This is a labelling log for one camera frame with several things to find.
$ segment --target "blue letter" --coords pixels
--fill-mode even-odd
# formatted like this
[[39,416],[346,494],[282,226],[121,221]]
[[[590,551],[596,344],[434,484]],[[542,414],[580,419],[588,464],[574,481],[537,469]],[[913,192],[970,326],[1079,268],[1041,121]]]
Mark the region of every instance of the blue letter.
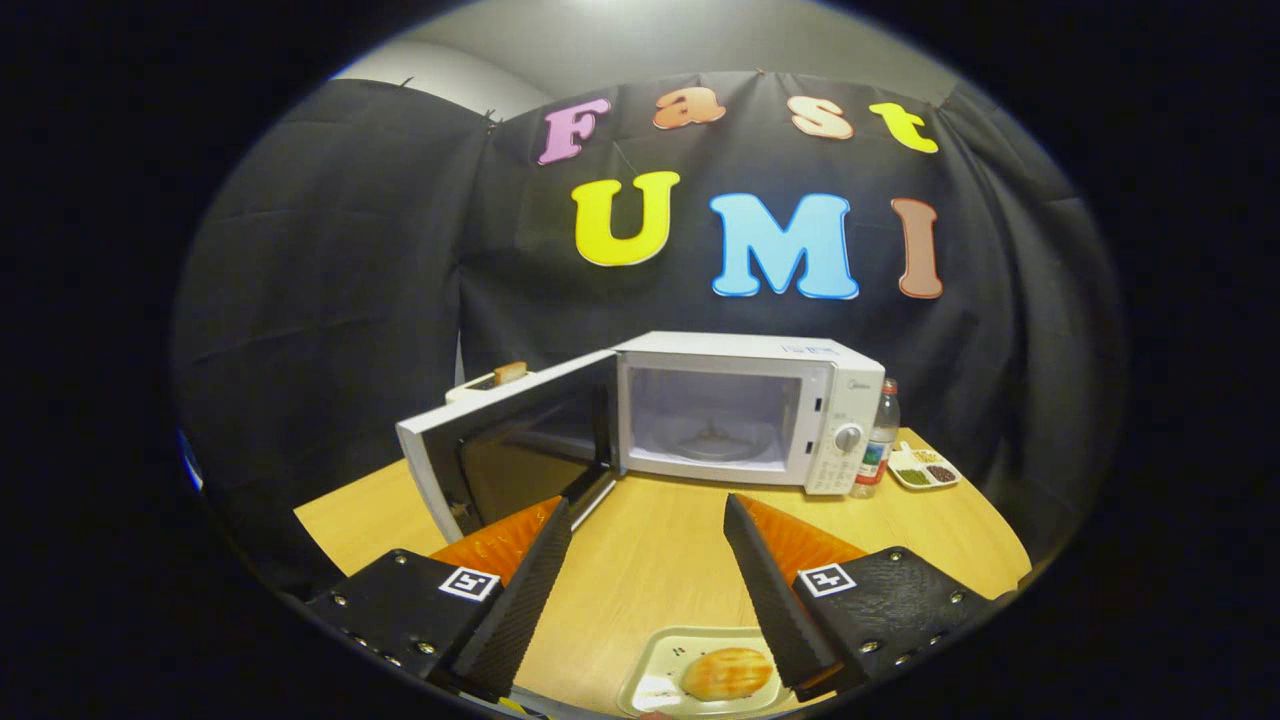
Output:
[[724,220],[724,269],[712,281],[718,295],[748,296],[760,291],[751,275],[750,256],[782,293],[805,259],[804,277],[796,290],[806,297],[852,300],[858,282],[849,277],[845,255],[845,214],[849,201],[835,195],[805,195],[783,231],[760,199],[735,192],[712,197],[712,210]]

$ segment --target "water bottle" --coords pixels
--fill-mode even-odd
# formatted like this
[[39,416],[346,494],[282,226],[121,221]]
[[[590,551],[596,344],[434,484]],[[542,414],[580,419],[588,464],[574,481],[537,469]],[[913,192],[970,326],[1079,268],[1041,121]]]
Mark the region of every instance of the water bottle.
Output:
[[893,451],[893,441],[897,439],[897,428],[901,421],[897,410],[897,382],[884,378],[879,407],[876,409],[874,428],[870,441],[867,443],[867,455],[863,456],[863,464],[858,468],[858,478],[854,479],[854,489],[850,492],[852,497],[876,495],[876,486],[884,477],[888,454]]

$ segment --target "white microwave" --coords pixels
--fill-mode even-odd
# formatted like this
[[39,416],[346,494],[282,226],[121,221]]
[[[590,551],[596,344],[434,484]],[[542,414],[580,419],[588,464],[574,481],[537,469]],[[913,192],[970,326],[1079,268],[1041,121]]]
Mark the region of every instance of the white microwave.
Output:
[[845,495],[883,382],[831,340],[652,332],[396,430],[448,542],[556,495],[576,530],[630,470]]

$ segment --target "bread roll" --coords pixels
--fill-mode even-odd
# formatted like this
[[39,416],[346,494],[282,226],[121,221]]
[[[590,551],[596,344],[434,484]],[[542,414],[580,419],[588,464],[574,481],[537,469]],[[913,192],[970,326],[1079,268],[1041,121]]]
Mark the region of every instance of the bread roll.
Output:
[[764,655],[745,647],[708,652],[685,670],[680,687],[701,701],[737,700],[764,687],[773,674]]
[[507,384],[511,380],[516,380],[525,377],[527,372],[529,372],[529,364],[526,363],[511,363],[508,365],[503,365],[502,368],[498,368],[497,370],[493,372],[493,378],[495,380],[494,384],[499,386]]

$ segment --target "table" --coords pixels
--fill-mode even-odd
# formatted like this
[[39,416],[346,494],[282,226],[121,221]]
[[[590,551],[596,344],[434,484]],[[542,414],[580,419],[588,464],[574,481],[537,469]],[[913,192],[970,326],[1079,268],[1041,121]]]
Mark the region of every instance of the table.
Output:
[[[908,428],[899,441],[932,450]],[[730,492],[767,502],[867,552],[909,547],[987,598],[1016,589],[1030,571],[1012,529],[968,479],[950,488],[908,491],[886,475],[874,497],[858,500],[806,496],[799,487],[628,474],[575,533],[516,684],[622,715],[614,702],[618,688],[657,630],[758,626],[722,529]],[[445,544],[404,460],[294,512],[348,575],[389,550],[430,555]],[[800,705],[792,696],[771,712]]]

